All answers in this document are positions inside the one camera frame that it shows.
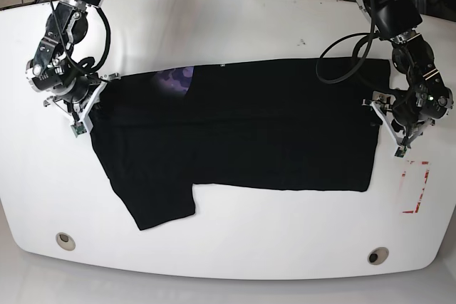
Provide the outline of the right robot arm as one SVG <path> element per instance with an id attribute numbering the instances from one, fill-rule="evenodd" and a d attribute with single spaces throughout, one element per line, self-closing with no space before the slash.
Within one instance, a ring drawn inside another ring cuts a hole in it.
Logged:
<path id="1" fill-rule="evenodd" d="M 92 130 L 89 113 L 106 85 L 119 78 L 117 73 L 99 75 L 111 42 L 108 19 L 100 7 L 102 0 L 60 0 L 51 4 L 51 15 L 34 57 L 26 65 L 26 79 L 36 92 L 50 92 L 44 106 L 63 103 L 75 135 Z M 103 22 L 105 46 L 99 60 L 86 57 L 74 61 L 72 54 L 88 32 L 87 10 L 93 7 Z"/>

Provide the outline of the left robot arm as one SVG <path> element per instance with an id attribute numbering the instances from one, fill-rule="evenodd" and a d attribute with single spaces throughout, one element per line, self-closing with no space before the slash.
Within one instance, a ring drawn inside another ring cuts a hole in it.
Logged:
<path id="1" fill-rule="evenodd" d="M 365 105 L 388 127 L 396 144 L 397 157 L 403 157 L 425 128 L 434 125 L 454 105 L 451 89 L 445 86 L 435 66 L 432 48 L 416 31 L 422 18 L 412 0 L 356 0 L 367 19 L 373 20 L 372 39 L 389 41 L 392 62 L 405 75 L 408 89 L 391 89 L 360 80 L 374 90 Z"/>

